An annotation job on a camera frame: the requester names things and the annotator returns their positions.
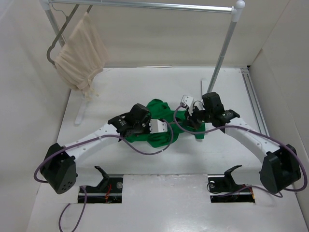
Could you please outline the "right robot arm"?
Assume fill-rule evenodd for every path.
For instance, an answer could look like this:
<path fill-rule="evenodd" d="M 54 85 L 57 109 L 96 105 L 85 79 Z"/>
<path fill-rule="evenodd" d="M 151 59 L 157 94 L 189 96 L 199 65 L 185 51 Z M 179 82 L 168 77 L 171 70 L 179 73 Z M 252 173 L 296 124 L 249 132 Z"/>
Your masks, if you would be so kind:
<path fill-rule="evenodd" d="M 278 193 L 301 178 L 301 167 L 291 145 L 281 145 L 256 132 L 234 110 L 226 110 L 216 92 L 202 96 L 202 108 L 194 98 L 184 95 L 181 107 L 186 109 L 186 121 L 192 127 L 210 123 L 251 151 L 261 162 L 260 183 L 271 193 Z"/>

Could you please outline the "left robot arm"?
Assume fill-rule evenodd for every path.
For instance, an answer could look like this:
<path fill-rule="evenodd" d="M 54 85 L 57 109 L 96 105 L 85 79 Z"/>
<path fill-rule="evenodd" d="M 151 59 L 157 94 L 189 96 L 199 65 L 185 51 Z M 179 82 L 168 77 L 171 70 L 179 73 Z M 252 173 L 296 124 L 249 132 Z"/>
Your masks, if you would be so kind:
<path fill-rule="evenodd" d="M 56 194 L 67 192 L 79 177 L 76 168 L 85 159 L 122 138 L 149 131 L 150 111 L 135 104 L 127 113 L 115 116 L 88 136 L 67 145 L 51 145 L 40 173 Z"/>

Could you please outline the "green t shirt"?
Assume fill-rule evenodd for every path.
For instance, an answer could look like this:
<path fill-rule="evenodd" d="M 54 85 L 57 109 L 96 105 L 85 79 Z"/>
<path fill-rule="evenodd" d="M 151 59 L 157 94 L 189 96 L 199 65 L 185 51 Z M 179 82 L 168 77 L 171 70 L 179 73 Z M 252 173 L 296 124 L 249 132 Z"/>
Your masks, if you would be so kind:
<path fill-rule="evenodd" d="M 177 122 L 182 128 L 187 131 L 193 132 L 202 132 L 206 130 L 205 124 L 201 124 L 197 128 L 190 126 L 186 122 L 186 111 L 178 110 L 175 112 L 171 110 L 167 102 L 164 102 L 160 99 L 151 100 L 146 108 L 150 111 L 153 122 L 162 122 L 166 120 L 170 125 L 171 129 L 168 128 L 165 122 L 159 126 L 158 129 L 155 129 L 154 132 L 144 133 L 144 134 L 134 134 L 130 137 L 127 137 L 126 140 L 130 143 L 133 142 L 148 142 L 150 146 L 154 148 L 167 146 L 169 143 L 175 142 L 181 133 L 184 133 L 174 121 L 173 116 L 176 116 Z"/>

